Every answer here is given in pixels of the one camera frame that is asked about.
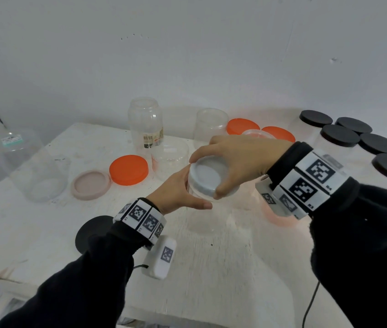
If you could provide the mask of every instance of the cable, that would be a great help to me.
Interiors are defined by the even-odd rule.
[[[147,264],[140,264],[140,265],[134,266],[132,269],[136,269],[136,268],[139,268],[139,267],[148,268],[149,266]]]
[[[304,328],[304,323],[306,322],[306,316],[309,313],[309,310],[312,306],[313,300],[315,299],[315,295],[317,294],[318,287],[319,287],[319,281],[317,283],[317,286],[315,287],[315,291],[313,292],[312,299],[310,300],[309,306],[307,306],[306,313],[304,314],[304,317],[303,317],[303,325],[301,326],[301,328]]]

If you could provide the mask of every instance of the product label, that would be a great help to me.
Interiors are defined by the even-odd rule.
[[[2,141],[2,145],[7,147],[10,145],[21,143],[23,142],[23,139],[20,135],[11,135],[11,136],[2,138],[1,141]]]
[[[145,148],[151,148],[153,145],[158,145],[161,139],[163,139],[163,128],[154,133],[144,133],[143,146]]]

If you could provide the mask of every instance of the table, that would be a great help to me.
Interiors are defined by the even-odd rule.
[[[192,140],[184,139],[190,153]],[[69,182],[79,173],[108,171],[133,154],[130,132],[77,123],[47,146],[70,159]],[[112,185],[101,198],[80,201],[66,189],[48,203],[28,202],[6,178],[0,182],[0,278],[39,286],[79,253],[75,235],[89,219],[114,216],[131,198],[161,184],[148,177],[134,186]],[[262,215],[260,197],[246,183],[211,211],[182,208],[166,216],[163,234],[178,242],[168,277],[136,270],[126,289],[124,316],[178,327],[300,327],[317,279],[310,267],[312,240],[306,217],[280,228]],[[147,251],[134,255],[140,264]],[[306,324],[350,327],[330,295],[319,291]]]

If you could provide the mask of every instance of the person's left hand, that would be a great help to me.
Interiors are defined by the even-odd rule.
[[[187,177],[190,165],[170,176],[157,190],[146,198],[151,200],[163,215],[172,213],[180,207],[212,209],[206,199],[194,197],[187,192]]]

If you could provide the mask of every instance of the person's right hand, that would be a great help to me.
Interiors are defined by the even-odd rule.
[[[214,195],[215,199],[220,199],[234,187],[265,175],[291,145],[291,142],[280,139],[244,135],[215,136],[210,140],[210,145],[197,149],[189,162],[194,163],[209,155],[225,159],[229,165],[229,175],[216,188]]]

